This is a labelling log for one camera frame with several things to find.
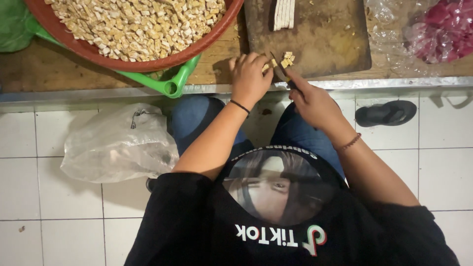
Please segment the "knife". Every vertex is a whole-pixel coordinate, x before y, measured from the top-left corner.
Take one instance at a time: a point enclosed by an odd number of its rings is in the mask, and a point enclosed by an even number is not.
[[[300,94],[302,94],[302,97],[303,97],[304,93],[302,93],[302,91],[297,87],[297,85],[288,77],[288,74],[287,74],[286,70],[282,67],[281,62],[279,62],[276,59],[276,57],[274,56],[274,54],[271,51],[270,51],[270,54],[272,55],[272,57],[276,61],[276,64],[278,64],[279,69],[274,70],[274,72],[276,72],[276,76],[278,76],[278,78],[280,80],[282,80],[284,82],[287,82],[288,86],[289,86],[289,89],[297,90],[298,92],[300,92]]]

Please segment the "green plastic stool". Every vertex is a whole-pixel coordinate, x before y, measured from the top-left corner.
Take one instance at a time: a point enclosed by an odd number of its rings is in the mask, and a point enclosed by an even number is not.
[[[33,15],[30,15],[29,18],[26,20],[26,28],[29,32],[37,35],[38,37],[66,48],[64,45],[54,39],[54,37],[52,37],[38,23],[38,21],[34,18]],[[157,90],[163,95],[168,96],[169,98],[178,98],[182,96],[182,88],[184,87],[189,76],[194,71],[195,66],[199,62],[200,58],[201,54],[197,55],[196,57],[192,58],[191,60],[185,62],[182,65],[157,72],[135,73],[118,70],[114,71],[147,87]],[[165,81],[160,80],[165,76],[169,76],[169,74],[173,74],[174,72],[177,73],[173,78]]]

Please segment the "black t-shirt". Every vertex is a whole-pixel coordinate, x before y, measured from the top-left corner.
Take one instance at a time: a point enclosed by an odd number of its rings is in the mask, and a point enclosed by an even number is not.
[[[317,155],[267,146],[215,182],[155,182],[127,266],[458,265],[426,207],[363,204]]]

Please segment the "red plastic basin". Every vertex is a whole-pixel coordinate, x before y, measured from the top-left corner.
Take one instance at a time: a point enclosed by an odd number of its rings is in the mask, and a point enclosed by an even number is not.
[[[193,43],[182,52],[170,55],[163,59],[148,62],[125,62],[122,60],[104,57],[98,53],[98,47],[90,45],[87,41],[75,40],[72,33],[67,33],[67,27],[60,22],[50,5],[44,0],[25,0],[31,13],[38,22],[59,42],[63,43],[76,54],[113,70],[128,72],[150,72],[173,67],[188,61],[209,48],[230,26],[243,5],[244,0],[225,0],[228,8],[222,20],[202,39]]]

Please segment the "wooden table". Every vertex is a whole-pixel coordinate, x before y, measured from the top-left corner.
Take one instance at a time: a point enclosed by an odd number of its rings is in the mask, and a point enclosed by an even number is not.
[[[247,33],[241,11],[233,25],[207,49],[187,84],[230,84],[228,59],[248,53]],[[368,32],[375,20],[368,16]],[[426,77],[413,69],[398,73],[385,58],[372,50],[373,67],[367,71],[319,77],[313,80],[362,80]],[[429,66],[430,73],[440,77],[473,76],[473,55],[451,63]],[[44,92],[74,89],[111,89],[142,87],[141,84],[95,65],[76,54],[47,41],[35,38],[31,45],[16,53],[0,54],[0,79],[3,93]]]

